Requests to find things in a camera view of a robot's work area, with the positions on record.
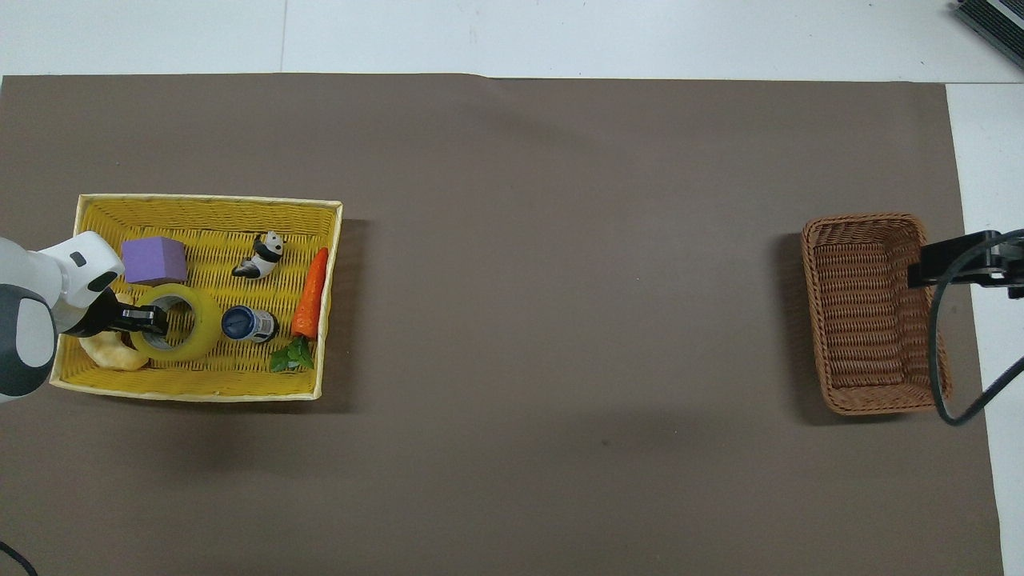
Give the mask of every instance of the toy carrot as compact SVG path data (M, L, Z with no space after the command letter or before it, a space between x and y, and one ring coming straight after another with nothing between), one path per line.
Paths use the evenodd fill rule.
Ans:
M319 300L327 281L327 248L321 248L313 256L306 273L306 285L302 289L299 305L292 316L292 335L316 339L316 327L319 326Z
M313 256L306 273L306 284L299 297L299 305L292 315L292 343L270 355L270 371L294 370L300 366L313 367L312 354L309 352L309 340L316 339L316 328L319 326L319 301L327 282L327 248L321 248Z

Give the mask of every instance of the small bottle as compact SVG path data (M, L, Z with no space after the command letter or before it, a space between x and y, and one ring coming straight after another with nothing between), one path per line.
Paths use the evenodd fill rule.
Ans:
M261 343L278 333L278 319L272 314L249 306L227 308L220 319L220 329L232 340Z

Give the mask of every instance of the brown wicker basket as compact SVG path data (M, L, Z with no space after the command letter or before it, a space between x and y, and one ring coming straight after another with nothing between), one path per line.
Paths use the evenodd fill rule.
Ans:
M804 227L804 272L821 394L840 414L935 406L928 378L931 289L906 286L925 231L910 214L850 214ZM939 338L943 396L951 390Z

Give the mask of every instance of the black cable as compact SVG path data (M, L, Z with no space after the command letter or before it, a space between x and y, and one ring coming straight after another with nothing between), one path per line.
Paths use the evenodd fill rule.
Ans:
M1008 232L1006 234L1000 234L989 238L988 240L974 246L970 250L961 254L946 272L939 277L938 282L935 284L935 295L932 297L932 308L928 316L928 375L932 382L932 398L935 400L935 408L939 411L939 416L945 420L945 422L951 426L958 426L964 422L967 422L975 416L986 404L991 402L995 395L999 394L1002 388L1007 387L1007 384L1013 381L1021 372L1024 372L1024 357L1015 362L1006 372L999 375L998 378L992 382L992 385L985 388L981 395L975 399L974 402L968 406L967 410L964 411L959 416L952 416L949 414L948 408L946 408L946 400L942 398L942 379L939 374L939 303L942 302L942 294L946 291L946 287L952 282L953 278L956 277L964 270L972 258L978 256L985 250L988 250L992 246L997 244L1002 244L1004 242L1010 240L1019 240L1024 238L1024 229L1015 230L1013 232Z
M32 563L26 560L24 556L17 553L17 550L4 543L3 540L0 540L0 551L3 551L5 554L14 559L14 562L20 564L22 568L25 569L25 572L29 576L39 576L39 573L36 572L36 569L32 567Z

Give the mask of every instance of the blue bottle cap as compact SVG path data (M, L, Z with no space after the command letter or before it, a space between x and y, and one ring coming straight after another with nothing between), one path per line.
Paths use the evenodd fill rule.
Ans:
M242 340L256 329L256 315L249 306L227 308L220 318L220 330L232 340Z

